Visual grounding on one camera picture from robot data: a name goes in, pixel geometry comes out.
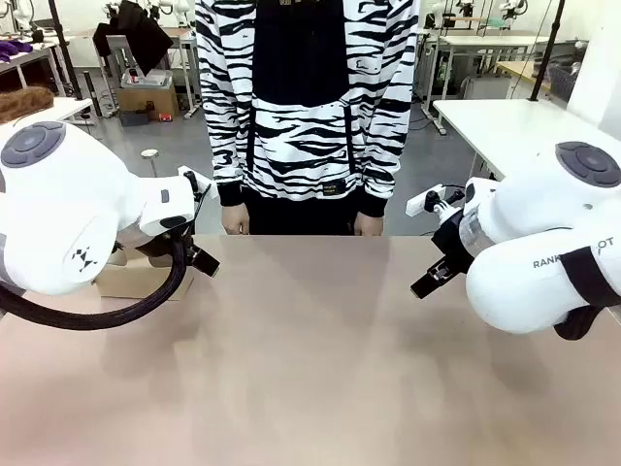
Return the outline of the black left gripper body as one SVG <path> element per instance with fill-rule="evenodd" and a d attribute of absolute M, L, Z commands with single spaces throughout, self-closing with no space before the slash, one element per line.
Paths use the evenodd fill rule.
<path fill-rule="evenodd" d="M 191 236 L 157 236 L 136 250 L 148 257 L 153 266 L 165 266 L 167 259 L 171 265 L 186 267 L 188 250 L 193 245 Z"/>

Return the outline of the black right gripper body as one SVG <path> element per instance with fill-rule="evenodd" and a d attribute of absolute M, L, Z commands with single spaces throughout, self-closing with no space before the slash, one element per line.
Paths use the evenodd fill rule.
<path fill-rule="evenodd" d="M 459 226 L 463 216 L 462 211 L 453 214 L 432 236 L 432 243 L 443 254 L 436 266 L 450 273 L 467 273 L 474 261 L 460 238 Z"/>

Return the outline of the person's left forearm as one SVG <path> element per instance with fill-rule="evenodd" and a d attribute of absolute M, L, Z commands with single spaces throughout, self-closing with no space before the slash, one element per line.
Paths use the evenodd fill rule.
<path fill-rule="evenodd" d="M 409 134 L 412 88 L 389 88 L 378 100 L 366 130 L 358 210 L 380 218 L 395 189 Z"/>

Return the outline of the person's right forearm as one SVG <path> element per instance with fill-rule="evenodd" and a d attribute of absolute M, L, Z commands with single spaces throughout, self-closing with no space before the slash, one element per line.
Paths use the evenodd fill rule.
<path fill-rule="evenodd" d="M 243 203 L 244 152 L 238 148 L 247 127 L 248 110 L 232 92 L 204 89 L 203 109 L 212 149 L 212 174 L 220 205 Z"/>

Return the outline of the person's right hand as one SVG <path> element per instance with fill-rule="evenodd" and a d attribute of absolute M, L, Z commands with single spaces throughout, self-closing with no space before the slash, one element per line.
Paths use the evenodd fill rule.
<path fill-rule="evenodd" d="M 228 235 L 249 234 L 249 213 L 244 203 L 236 206 L 223 207 L 221 223 Z"/>

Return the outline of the person's left hand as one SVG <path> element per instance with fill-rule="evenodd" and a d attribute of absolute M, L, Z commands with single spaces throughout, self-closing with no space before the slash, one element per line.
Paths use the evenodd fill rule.
<path fill-rule="evenodd" d="M 363 237 L 379 237 L 384 230 L 384 218 L 359 213 L 354 221 L 354 234 Z"/>

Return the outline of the large white table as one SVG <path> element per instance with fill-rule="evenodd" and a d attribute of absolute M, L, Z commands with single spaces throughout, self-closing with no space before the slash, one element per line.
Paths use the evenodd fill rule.
<path fill-rule="evenodd" d="M 434 107 L 498 179 L 569 141 L 598 147 L 621 165 L 621 141 L 547 101 L 438 100 Z"/>

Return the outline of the cardboard box on floor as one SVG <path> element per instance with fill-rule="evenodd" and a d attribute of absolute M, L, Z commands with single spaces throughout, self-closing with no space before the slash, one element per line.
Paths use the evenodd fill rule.
<path fill-rule="evenodd" d="M 148 119 L 161 121 L 163 117 L 175 119 L 180 107 L 175 88 L 118 88 L 115 97 L 124 112 L 146 112 Z"/>

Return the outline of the small white table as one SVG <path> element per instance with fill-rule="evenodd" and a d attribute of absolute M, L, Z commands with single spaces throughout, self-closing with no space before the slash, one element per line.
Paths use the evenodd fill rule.
<path fill-rule="evenodd" d="M 40 120 L 65 120 L 79 114 L 85 109 L 90 108 L 92 104 L 93 101 L 90 98 L 78 100 L 76 98 L 69 97 L 55 97 L 51 108 L 41 110 L 29 116 L 16 118 L 7 123 L 1 124 L 0 128 L 4 126 L 16 127 Z"/>

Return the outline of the grey flat box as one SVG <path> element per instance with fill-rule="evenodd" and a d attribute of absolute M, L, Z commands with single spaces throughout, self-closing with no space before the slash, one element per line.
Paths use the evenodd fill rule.
<path fill-rule="evenodd" d="M 128 68 L 122 74 L 121 88 L 136 89 L 165 89 L 173 81 L 172 72 L 169 70 L 152 69 L 146 75 L 140 68 Z"/>

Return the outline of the person in zebra hoodie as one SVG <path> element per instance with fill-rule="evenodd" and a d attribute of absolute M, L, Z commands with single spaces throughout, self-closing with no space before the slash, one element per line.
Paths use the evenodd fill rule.
<path fill-rule="evenodd" d="M 387 89 L 413 91 L 418 13 L 418 0 L 195 1 L 201 94 L 248 110 L 248 235 L 355 235 L 365 133 Z"/>

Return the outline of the black mesh basket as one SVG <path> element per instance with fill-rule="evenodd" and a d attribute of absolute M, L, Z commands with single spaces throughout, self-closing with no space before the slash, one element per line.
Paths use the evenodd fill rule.
<path fill-rule="evenodd" d="M 579 72 L 573 67 L 552 65 L 547 69 L 550 80 L 550 90 L 557 98 L 568 102 L 577 81 Z"/>

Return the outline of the brown furry object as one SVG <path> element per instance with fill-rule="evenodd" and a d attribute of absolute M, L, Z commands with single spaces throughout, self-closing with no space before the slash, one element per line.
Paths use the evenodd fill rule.
<path fill-rule="evenodd" d="M 53 99 L 54 94 L 40 86 L 0 93 L 0 124 L 47 110 L 53 106 Z"/>

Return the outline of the black stand pole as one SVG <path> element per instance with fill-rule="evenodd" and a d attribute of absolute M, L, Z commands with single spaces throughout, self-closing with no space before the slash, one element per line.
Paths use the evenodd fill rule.
<path fill-rule="evenodd" d="M 542 86 L 542 83 L 545 77 L 545 72 L 546 72 L 549 60 L 551 58 L 551 54 L 552 54 L 554 44 L 557 38 L 557 34 L 561 26 L 561 20 L 562 20 L 563 11 L 565 9 L 565 4 L 566 4 L 566 0 L 559 0 L 557 11 L 556 11 L 554 20 L 551 24 L 551 31 L 550 31 L 549 39 L 546 44 L 544 54 L 541 59 L 541 63 L 539 65 L 539 72 L 538 72 L 535 84 L 533 85 L 531 95 L 528 98 L 528 101 L 530 102 L 538 101 L 540 88 Z"/>
<path fill-rule="evenodd" d="M 61 54 L 63 57 L 63 62 L 66 67 L 67 76 L 69 78 L 69 81 L 74 91 L 74 96 L 77 100 L 82 100 L 83 99 L 82 90 L 80 88 L 80 85 L 79 85 L 79 82 L 78 82 L 78 79 L 77 79 L 77 76 L 76 76 L 76 73 L 73 67 L 71 55 L 68 50 L 68 41 L 66 40 L 65 35 L 64 35 L 63 26 L 59 19 L 55 0 L 48 0 L 48 4 L 49 4 L 49 11 L 50 11 L 51 19 L 53 22 L 53 28 L 56 33 L 57 39 L 58 39 L 58 45 L 60 47 Z"/>

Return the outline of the black cloth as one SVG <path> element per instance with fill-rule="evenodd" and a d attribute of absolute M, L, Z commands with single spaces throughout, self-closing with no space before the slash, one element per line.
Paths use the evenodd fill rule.
<path fill-rule="evenodd" d="M 145 75 L 156 68 L 173 45 L 172 39 L 148 16 L 147 11 L 130 0 L 120 2 L 117 15 L 109 23 L 98 24 L 93 43 L 99 56 L 112 54 L 107 37 L 113 35 L 126 37 L 132 55 Z"/>

